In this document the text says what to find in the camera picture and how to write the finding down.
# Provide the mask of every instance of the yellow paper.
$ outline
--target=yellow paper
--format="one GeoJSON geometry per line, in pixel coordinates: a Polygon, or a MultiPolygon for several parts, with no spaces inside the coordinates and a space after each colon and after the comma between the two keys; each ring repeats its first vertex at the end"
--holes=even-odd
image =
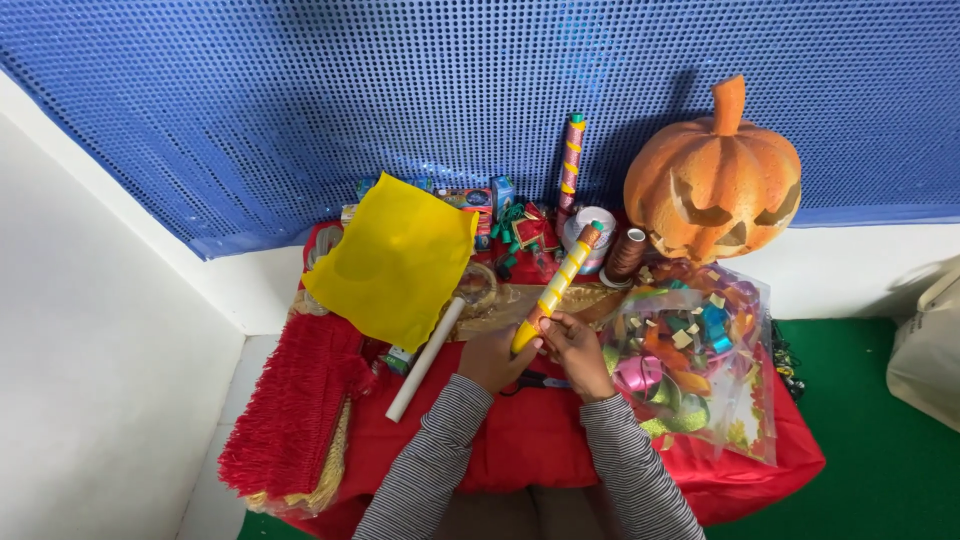
{"type": "Polygon", "coordinates": [[[303,285],[363,334],[415,351],[467,266],[478,217],[383,173],[303,285]]]}

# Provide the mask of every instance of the hand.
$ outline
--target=hand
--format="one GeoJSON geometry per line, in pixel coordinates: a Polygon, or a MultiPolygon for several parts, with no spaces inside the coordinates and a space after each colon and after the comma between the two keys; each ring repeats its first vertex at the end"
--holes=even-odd
{"type": "Polygon", "coordinates": [[[543,345],[543,339],[536,337],[511,359],[510,342],[514,340],[517,328],[517,325],[513,325],[489,331],[468,341],[460,353],[457,374],[476,382],[491,395],[515,381],[543,345]]]}
{"type": "Polygon", "coordinates": [[[549,319],[540,319],[540,328],[553,350],[553,357],[564,367],[570,386],[584,403],[599,402],[616,394],[600,342],[590,327],[555,311],[549,319]]]}

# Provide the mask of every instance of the scissors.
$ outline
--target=scissors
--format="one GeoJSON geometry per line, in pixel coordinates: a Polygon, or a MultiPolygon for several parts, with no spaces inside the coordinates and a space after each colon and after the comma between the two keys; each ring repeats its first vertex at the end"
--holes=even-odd
{"type": "Polygon", "coordinates": [[[563,379],[554,379],[547,377],[545,373],[540,373],[532,369],[525,369],[516,382],[511,382],[503,390],[500,390],[501,396],[513,396],[524,388],[569,388],[570,381],[563,379]]]}

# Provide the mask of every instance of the green carpet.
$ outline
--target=green carpet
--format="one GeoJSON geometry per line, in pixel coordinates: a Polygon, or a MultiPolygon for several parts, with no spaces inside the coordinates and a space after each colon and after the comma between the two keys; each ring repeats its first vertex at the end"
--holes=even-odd
{"type": "MultiPolygon", "coordinates": [[[[887,392],[888,319],[784,321],[803,362],[800,411],[827,456],[824,471],[784,501],[707,529],[735,538],[960,538],[960,433],[887,392]]],[[[305,539],[247,513],[239,540],[305,539]]]]}

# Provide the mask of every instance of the blue perforated backdrop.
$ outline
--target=blue perforated backdrop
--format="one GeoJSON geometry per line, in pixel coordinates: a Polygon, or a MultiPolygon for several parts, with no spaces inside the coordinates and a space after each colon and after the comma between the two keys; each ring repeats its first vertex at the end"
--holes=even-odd
{"type": "Polygon", "coordinates": [[[381,169],[553,201],[571,110],[579,201],[622,206],[642,143],[736,72],[800,153],[795,225],[960,216],[957,2],[8,0],[0,53],[204,258],[298,242],[381,169]]]}

